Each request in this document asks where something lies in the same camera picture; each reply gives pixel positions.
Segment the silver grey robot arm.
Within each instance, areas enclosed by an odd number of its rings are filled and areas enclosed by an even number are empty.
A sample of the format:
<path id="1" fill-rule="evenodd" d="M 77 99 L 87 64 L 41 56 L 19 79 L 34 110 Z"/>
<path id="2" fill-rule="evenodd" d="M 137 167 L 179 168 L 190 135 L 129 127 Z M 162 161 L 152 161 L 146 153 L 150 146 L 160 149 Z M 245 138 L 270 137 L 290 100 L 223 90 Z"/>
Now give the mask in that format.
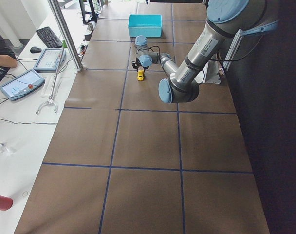
<path id="1" fill-rule="evenodd" d="M 134 69 L 148 69 L 160 64 L 169 76 L 159 83 L 159 97 L 164 103 L 191 102 L 199 94 L 195 77 L 219 50 L 226 39 L 233 38 L 238 30 L 245 34 L 263 35 L 278 26 L 278 0 L 210 0 L 204 30 L 177 66 L 169 54 L 150 51 L 147 39 L 135 39 L 136 60 Z"/>

